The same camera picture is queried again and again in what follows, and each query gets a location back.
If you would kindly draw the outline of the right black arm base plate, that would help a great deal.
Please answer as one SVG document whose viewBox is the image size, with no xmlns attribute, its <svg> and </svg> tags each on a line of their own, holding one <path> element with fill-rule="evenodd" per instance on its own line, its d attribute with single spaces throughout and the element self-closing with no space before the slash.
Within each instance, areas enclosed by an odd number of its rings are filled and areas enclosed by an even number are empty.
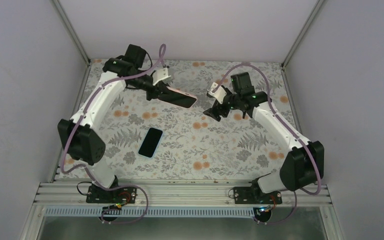
<svg viewBox="0 0 384 240">
<path fill-rule="evenodd" d="M 279 191 L 263 193 L 258 187 L 236 186 L 232 189 L 232 197 L 236 205 L 269 205 L 282 204 Z"/>
</svg>

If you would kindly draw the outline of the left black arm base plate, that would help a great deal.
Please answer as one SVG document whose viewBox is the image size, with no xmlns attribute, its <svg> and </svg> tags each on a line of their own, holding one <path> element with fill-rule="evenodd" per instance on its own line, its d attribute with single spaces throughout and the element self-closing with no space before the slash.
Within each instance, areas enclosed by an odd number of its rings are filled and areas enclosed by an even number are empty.
<svg viewBox="0 0 384 240">
<path fill-rule="evenodd" d="M 88 204 L 134 204 L 137 188 L 127 186 L 112 191 L 104 190 L 92 184 L 87 192 L 85 202 Z"/>
</svg>

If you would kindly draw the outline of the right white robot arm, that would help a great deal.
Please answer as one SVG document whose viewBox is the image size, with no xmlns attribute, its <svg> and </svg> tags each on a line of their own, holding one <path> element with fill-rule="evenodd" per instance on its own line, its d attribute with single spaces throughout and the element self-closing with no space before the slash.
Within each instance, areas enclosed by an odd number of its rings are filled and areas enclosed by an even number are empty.
<svg viewBox="0 0 384 240">
<path fill-rule="evenodd" d="M 278 170 L 252 182 L 252 200 L 262 204 L 272 192 L 296 191 L 311 183 L 320 184 L 324 174 L 324 146 L 319 141 L 310 141 L 287 122 L 269 95 L 255 90 L 247 72 L 232 75 L 230 80 L 232 91 L 216 82 L 210 85 L 207 95 L 214 98 L 215 102 L 204 114 L 220 121 L 230 111 L 240 110 L 243 117 L 253 118 L 286 150 L 285 159 Z"/>
</svg>

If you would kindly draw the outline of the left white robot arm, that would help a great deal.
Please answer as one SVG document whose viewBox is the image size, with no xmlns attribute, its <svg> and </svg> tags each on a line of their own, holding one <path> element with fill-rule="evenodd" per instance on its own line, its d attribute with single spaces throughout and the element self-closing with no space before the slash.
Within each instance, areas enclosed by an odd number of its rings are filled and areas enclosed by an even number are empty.
<svg viewBox="0 0 384 240">
<path fill-rule="evenodd" d="M 162 44 L 158 59 L 147 70 L 142 70 L 147 51 L 130 44 L 125 54 L 109 58 L 102 68 L 102 74 L 92 93 L 70 119 L 61 119 L 57 124 L 62 143 L 59 160 L 60 171 L 68 174 L 83 168 L 92 183 L 100 188 L 99 196 L 111 203 L 119 197 L 116 176 L 103 156 L 106 144 L 97 133 L 107 111 L 115 98 L 129 85 L 146 91 L 155 99 L 166 88 L 164 80 L 169 75 L 164 56 L 167 46 Z"/>
</svg>

